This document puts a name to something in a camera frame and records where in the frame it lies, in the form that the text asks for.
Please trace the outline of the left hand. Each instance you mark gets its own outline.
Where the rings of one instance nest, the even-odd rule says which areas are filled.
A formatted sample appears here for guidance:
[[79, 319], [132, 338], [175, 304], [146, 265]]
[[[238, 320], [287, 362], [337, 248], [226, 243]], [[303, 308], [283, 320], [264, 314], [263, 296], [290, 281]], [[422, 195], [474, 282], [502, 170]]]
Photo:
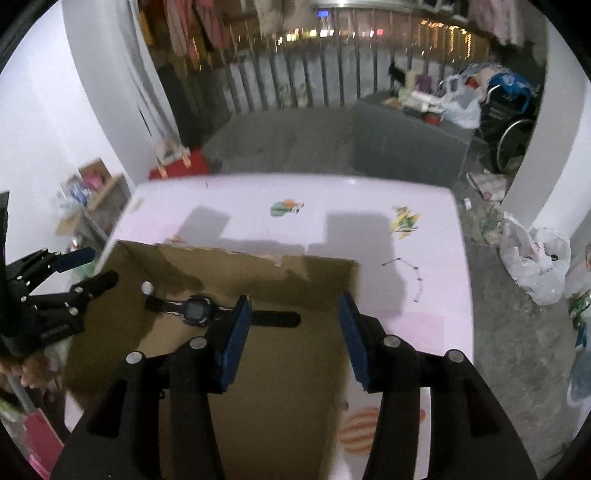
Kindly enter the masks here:
[[12, 391], [9, 385], [8, 376], [15, 375], [20, 379], [20, 384], [27, 388], [44, 388], [55, 376], [59, 366], [55, 361], [44, 353], [36, 353], [24, 360], [2, 357], [1, 367], [1, 389], [7, 392]]

